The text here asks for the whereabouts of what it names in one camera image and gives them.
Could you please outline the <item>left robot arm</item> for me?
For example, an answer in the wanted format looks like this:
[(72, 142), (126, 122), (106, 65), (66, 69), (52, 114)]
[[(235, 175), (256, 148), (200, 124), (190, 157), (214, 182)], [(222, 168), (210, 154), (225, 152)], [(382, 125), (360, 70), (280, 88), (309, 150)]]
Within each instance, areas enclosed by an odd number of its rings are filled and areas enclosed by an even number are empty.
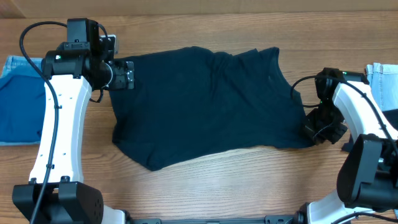
[(127, 211), (107, 206), (84, 183), (81, 146), (91, 94), (134, 88), (134, 64), (115, 60), (117, 39), (87, 18), (65, 23), (67, 39), (35, 68), (44, 80), (45, 116), (37, 158), (12, 201), (30, 223), (127, 224)]

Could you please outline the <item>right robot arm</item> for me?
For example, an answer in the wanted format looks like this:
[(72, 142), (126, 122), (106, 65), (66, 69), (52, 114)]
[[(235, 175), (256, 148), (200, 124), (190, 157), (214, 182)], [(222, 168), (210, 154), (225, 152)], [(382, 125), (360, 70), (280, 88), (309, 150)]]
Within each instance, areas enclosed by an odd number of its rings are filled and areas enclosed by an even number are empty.
[(350, 223), (360, 216), (396, 223), (383, 212), (397, 209), (397, 130), (371, 93), (365, 75), (324, 68), (312, 77), (319, 104), (302, 123), (314, 144), (336, 143), (349, 131), (353, 146), (336, 189), (302, 205), (291, 223)]

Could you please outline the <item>dark navy t-shirt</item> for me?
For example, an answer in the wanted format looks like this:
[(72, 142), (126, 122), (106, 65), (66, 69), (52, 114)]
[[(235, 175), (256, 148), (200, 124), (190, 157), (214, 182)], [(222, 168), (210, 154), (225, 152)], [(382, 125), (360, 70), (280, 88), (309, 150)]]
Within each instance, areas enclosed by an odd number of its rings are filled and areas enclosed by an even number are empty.
[(231, 149), (305, 148), (305, 112), (279, 49), (231, 55), (201, 47), (130, 57), (134, 88), (111, 91), (112, 142), (151, 171)]

